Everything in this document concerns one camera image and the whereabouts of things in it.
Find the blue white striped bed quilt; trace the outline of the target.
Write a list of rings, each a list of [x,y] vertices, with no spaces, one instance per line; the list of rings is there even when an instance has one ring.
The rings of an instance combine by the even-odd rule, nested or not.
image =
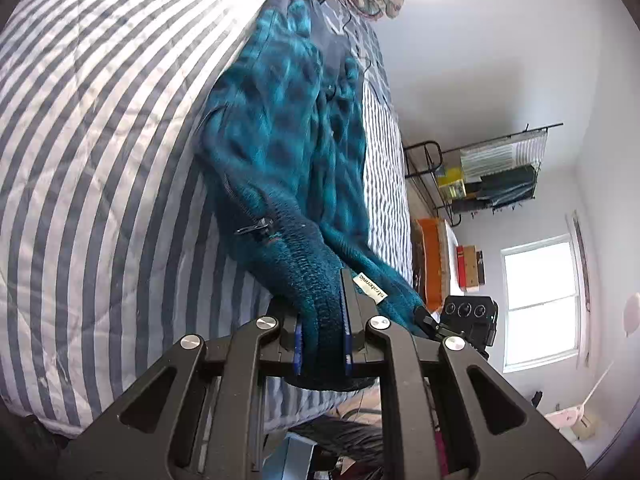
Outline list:
[[[264,0],[20,0],[1,33],[1,397],[86,429],[186,334],[268,292],[222,246],[194,156]]]

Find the teal plaid fleece jacket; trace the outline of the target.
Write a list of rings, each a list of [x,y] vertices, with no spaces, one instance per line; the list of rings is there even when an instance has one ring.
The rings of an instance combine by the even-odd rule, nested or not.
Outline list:
[[[413,328],[420,296],[369,246],[362,70],[314,0],[266,0],[219,76],[195,135],[222,244],[293,308],[294,386],[354,391],[342,273],[384,292],[381,312]]]

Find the red book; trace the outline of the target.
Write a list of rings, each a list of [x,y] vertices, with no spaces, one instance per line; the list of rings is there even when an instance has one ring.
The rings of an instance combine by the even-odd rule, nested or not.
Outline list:
[[[457,257],[458,285],[462,290],[465,290],[466,289],[466,266],[465,266],[465,256],[464,256],[463,246],[458,246],[456,248],[456,257]]]

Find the yellow box on rack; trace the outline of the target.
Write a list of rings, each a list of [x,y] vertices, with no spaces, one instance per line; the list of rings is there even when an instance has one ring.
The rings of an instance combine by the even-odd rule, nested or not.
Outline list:
[[[436,182],[442,196],[452,202],[466,196],[464,173],[461,167],[442,167],[436,171]]]

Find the dark folded clothes on rack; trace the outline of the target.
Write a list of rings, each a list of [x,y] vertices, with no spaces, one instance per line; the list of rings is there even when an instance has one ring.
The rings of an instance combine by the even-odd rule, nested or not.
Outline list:
[[[519,166],[480,179],[476,198],[493,210],[530,200],[535,195],[538,172],[532,165]]]

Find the white striped cloth on rack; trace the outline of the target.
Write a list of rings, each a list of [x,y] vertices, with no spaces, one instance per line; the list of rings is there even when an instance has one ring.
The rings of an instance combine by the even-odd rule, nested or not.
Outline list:
[[[546,154],[548,130],[525,131],[477,143],[460,150],[465,179],[477,179],[519,166],[540,170]]]

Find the black metal clothes rack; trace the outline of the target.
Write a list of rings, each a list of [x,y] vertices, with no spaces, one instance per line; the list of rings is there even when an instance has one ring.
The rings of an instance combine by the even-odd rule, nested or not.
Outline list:
[[[465,216],[533,200],[549,133],[559,122],[446,150],[435,140],[405,145],[405,179],[432,217],[460,226]]]

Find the orange storage box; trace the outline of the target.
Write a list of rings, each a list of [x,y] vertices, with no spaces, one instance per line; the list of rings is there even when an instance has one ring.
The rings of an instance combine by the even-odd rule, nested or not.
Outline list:
[[[424,218],[420,226],[423,256],[420,292],[424,295],[427,311],[436,313],[450,293],[449,249],[447,223],[444,219]]]

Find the bright window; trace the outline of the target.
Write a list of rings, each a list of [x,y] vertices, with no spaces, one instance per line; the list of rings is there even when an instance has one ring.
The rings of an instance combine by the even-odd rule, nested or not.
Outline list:
[[[501,252],[506,286],[503,370],[546,366],[578,355],[580,292],[567,234]]]

